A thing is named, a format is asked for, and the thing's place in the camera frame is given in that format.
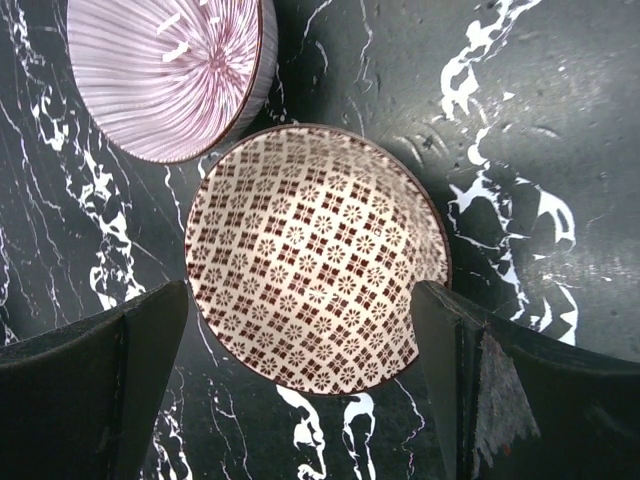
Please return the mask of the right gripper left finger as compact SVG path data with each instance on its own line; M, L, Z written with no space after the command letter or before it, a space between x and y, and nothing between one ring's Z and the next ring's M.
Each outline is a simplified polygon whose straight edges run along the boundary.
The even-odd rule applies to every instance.
M176 281L2 347L2 478L138 478L187 318Z

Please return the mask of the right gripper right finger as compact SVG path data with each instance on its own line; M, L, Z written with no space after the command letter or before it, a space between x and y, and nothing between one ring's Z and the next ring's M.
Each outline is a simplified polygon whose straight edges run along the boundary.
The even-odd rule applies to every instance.
M451 479L635 479L639 367L421 281L410 314Z

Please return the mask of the brown lattice patterned bowl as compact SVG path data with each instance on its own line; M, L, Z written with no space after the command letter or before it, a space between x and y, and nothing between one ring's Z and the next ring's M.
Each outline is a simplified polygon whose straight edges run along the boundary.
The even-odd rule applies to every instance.
M221 157L194 196L185 262L220 344L318 395L410 367L412 289L452 282L443 221L415 176L376 144L313 124L261 131Z

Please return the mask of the purple striped bowl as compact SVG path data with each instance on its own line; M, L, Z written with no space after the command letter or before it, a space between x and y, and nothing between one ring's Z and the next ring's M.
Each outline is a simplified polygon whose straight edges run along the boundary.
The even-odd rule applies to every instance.
M266 101L278 54L271 1L74 0L67 37L98 128L159 164L237 139Z

